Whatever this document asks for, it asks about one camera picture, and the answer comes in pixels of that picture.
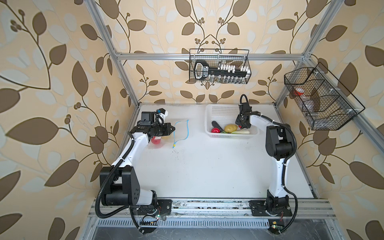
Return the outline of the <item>clear zip top bag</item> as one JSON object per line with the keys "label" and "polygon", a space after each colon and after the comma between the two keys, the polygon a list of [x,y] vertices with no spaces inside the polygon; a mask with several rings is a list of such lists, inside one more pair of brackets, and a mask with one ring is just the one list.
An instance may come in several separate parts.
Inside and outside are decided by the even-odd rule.
{"label": "clear zip top bag", "polygon": [[171,121],[171,125],[176,130],[170,136],[161,137],[161,143],[154,145],[151,140],[149,142],[149,149],[174,149],[180,142],[188,139],[190,135],[189,121],[187,119],[179,119]]}

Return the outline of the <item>red toy apple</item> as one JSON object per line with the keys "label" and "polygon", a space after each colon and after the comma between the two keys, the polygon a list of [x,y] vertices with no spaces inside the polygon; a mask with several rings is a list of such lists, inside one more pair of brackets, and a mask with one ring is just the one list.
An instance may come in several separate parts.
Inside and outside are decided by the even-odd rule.
{"label": "red toy apple", "polygon": [[151,139],[151,142],[154,144],[154,145],[159,145],[161,143],[161,137],[153,137]]}

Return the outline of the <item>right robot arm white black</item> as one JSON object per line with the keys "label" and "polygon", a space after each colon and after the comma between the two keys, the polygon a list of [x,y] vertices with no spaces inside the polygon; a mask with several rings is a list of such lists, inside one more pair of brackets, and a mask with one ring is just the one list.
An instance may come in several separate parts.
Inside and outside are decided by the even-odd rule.
{"label": "right robot arm white black", "polygon": [[288,165],[291,157],[297,150],[297,140],[291,127],[279,123],[253,111],[249,102],[240,102],[240,113],[236,124],[241,129],[251,126],[265,127],[266,152],[272,158],[272,174],[270,186],[264,201],[249,201],[249,206],[254,217],[278,217],[278,222],[270,222],[269,232],[273,235],[282,235],[292,225],[298,212],[298,197],[287,188]]}

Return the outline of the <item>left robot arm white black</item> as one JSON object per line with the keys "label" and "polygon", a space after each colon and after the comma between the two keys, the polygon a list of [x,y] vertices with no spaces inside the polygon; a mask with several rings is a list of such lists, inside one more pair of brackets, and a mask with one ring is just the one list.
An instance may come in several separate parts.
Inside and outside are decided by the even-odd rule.
{"label": "left robot arm white black", "polygon": [[135,219],[134,209],[151,206],[159,212],[157,195],[155,191],[141,189],[133,160],[140,156],[152,138],[169,136],[175,130],[170,123],[164,123],[135,126],[128,132],[130,140],[121,155],[100,172],[100,191],[95,203],[98,218],[107,219],[128,209],[137,230],[143,235],[148,233]]}

